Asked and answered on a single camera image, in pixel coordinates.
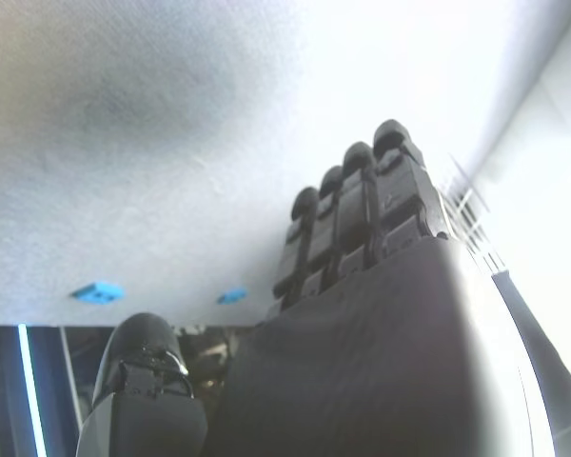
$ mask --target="white vertical light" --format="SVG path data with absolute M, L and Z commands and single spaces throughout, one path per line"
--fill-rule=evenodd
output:
M 34 431 L 34 441 L 36 442 L 36 453 L 38 457 L 47 457 L 45 449 L 45 438 L 42 434 L 42 424 L 40 423 L 40 410 L 38 409 L 38 399 L 36 398 L 36 385 L 34 384 L 34 372 L 31 368 L 30 341 L 28 340 L 28 329 L 25 325 L 19 324 L 19 346 L 21 347 L 21 359 L 23 360 L 23 372 L 26 377 L 26 389 L 28 390 L 28 404 L 30 405 L 31 425 Z

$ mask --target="blue block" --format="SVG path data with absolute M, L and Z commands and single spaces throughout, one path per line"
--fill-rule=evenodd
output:
M 72 296 L 83 302 L 105 305 L 119 298 L 123 298 L 125 292 L 113 284 L 98 282 L 76 290 L 72 293 Z
M 247 290 L 244 288 L 234 288 L 225 293 L 222 297 L 218 299 L 220 305 L 229 305 L 232 303 L 237 303 L 247 297 Z

